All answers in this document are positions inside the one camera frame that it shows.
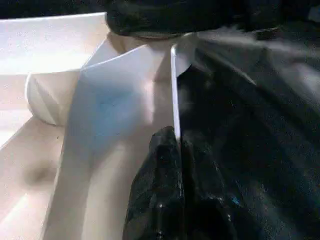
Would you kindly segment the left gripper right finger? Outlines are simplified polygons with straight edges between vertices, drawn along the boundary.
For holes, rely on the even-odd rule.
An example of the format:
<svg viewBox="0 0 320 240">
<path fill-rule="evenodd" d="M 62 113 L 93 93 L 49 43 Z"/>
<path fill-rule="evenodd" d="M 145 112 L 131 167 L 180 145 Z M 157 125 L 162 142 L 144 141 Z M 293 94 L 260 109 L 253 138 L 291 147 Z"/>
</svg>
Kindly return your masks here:
<svg viewBox="0 0 320 240">
<path fill-rule="evenodd" d="M 234 182 L 223 176 L 209 142 L 181 137 L 186 231 L 190 240 L 258 240 L 255 223 Z"/>
</svg>

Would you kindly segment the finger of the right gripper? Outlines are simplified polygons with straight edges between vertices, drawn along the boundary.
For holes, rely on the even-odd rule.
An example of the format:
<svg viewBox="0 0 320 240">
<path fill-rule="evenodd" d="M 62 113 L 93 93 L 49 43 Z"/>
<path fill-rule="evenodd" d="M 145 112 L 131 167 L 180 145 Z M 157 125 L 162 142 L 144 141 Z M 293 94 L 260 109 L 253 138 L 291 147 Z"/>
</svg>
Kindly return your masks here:
<svg viewBox="0 0 320 240">
<path fill-rule="evenodd" d="M 241 20 L 240 0 L 113 0 L 106 10 L 111 31 L 147 38 L 213 30 Z"/>
</svg>

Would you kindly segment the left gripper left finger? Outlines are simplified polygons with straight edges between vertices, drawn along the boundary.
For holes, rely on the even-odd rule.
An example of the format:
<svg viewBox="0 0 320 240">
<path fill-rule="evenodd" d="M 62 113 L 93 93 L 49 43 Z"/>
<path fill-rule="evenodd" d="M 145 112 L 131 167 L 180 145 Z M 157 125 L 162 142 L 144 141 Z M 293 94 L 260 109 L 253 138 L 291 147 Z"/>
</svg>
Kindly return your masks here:
<svg viewBox="0 0 320 240">
<path fill-rule="evenodd" d="M 148 154 L 131 184 L 122 239 L 184 240 L 182 160 L 172 126 L 150 139 Z"/>
</svg>

